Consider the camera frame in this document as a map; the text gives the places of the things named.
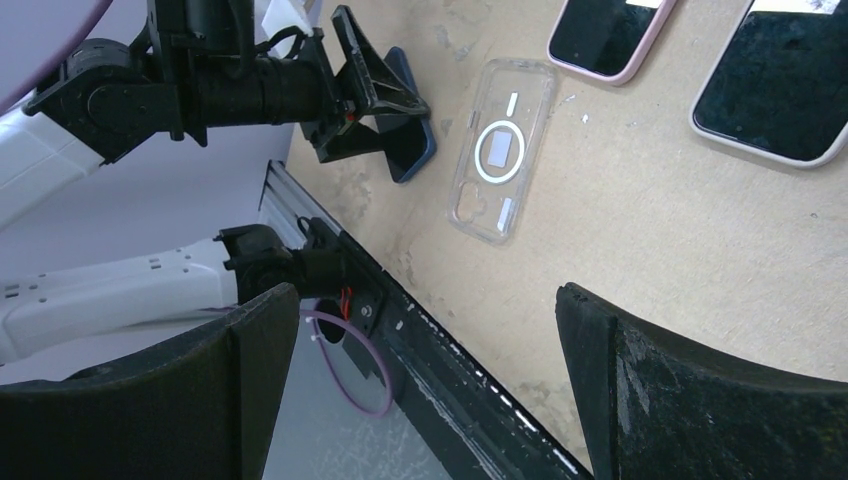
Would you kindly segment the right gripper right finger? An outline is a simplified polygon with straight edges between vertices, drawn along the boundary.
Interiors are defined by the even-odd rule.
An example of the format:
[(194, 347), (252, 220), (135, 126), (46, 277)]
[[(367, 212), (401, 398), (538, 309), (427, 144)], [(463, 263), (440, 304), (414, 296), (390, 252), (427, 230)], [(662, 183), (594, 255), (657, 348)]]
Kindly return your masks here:
[(556, 321), (598, 479), (843, 479), (847, 386), (747, 361), (569, 283)]

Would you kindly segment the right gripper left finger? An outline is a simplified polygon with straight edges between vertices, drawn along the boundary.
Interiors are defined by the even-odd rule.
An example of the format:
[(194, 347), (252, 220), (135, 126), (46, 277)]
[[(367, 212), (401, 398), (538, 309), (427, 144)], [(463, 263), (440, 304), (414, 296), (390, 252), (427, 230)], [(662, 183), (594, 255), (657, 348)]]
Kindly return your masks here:
[(259, 479), (299, 328), (278, 285), (62, 381), (1, 389), (5, 479)]

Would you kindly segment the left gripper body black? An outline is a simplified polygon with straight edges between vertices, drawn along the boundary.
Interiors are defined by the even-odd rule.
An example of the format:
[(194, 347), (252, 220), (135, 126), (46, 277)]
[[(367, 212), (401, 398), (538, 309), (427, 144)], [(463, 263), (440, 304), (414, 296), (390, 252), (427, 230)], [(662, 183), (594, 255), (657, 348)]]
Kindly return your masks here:
[(322, 34), (269, 43), (262, 19), (251, 1), (148, 2), (142, 59), (153, 94), (142, 137), (205, 146), (210, 128), (314, 123), (312, 140), (351, 119)]

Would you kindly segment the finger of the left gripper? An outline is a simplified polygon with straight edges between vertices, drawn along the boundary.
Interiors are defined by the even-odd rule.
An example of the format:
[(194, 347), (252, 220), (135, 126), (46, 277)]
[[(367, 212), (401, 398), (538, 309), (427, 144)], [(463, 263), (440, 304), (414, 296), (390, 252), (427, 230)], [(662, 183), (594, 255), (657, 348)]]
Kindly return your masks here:
[(366, 116), (427, 117), (430, 108), (406, 85), (371, 45), (353, 12), (339, 5), (331, 15), (345, 63), (336, 78), (345, 101), (353, 103), (352, 118)]
[(321, 162), (382, 151), (376, 129), (359, 122), (349, 124), (349, 129), (341, 134), (317, 135), (312, 139), (312, 145), (319, 152)]

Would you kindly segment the blue-edged phone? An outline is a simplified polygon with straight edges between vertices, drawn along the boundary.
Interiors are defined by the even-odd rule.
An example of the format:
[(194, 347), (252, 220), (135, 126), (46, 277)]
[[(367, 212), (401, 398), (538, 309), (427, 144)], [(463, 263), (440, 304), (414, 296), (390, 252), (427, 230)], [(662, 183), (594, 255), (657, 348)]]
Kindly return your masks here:
[[(390, 48), (383, 60), (400, 83), (413, 93), (418, 92), (407, 55), (401, 47)], [(392, 181), (396, 184), (410, 181), (437, 151), (430, 117), (381, 114), (374, 120)]]

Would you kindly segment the clear phone case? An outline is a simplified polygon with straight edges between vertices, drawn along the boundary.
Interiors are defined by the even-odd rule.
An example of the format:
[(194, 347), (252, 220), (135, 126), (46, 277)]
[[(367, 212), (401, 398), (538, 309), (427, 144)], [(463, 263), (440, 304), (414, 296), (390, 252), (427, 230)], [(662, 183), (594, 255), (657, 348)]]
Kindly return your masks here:
[(546, 63), (501, 58), (484, 65), (449, 196), (447, 215), (457, 229), (493, 245), (509, 241), (556, 90)]

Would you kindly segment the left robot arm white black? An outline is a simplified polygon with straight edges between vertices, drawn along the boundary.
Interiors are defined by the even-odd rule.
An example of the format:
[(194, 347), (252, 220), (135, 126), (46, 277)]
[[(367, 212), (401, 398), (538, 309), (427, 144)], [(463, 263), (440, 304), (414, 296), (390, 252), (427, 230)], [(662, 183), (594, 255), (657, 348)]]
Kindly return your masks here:
[[(331, 67), (321, 29), (296, 1), (274, 1), (278, 29), (255, 39), (250, 1), (151, 1), (129, 44), (92, 36), (108, 3), (1, 103), (1, 222), (9, 225), (152, 136), (208, 143), (212, 128), (299, 124), (322, 163), (378, 152), (366, 116), (428, 116), (427, 103), (374, 50), (352, 10), (331, 23), (345, 57)], [(190, 310), (242, 305), (281, 283), (303, 298), (338, 294), (334, 247), (286, 248), (253, 224), (212, 239), (1, 286), (1, 360)]]

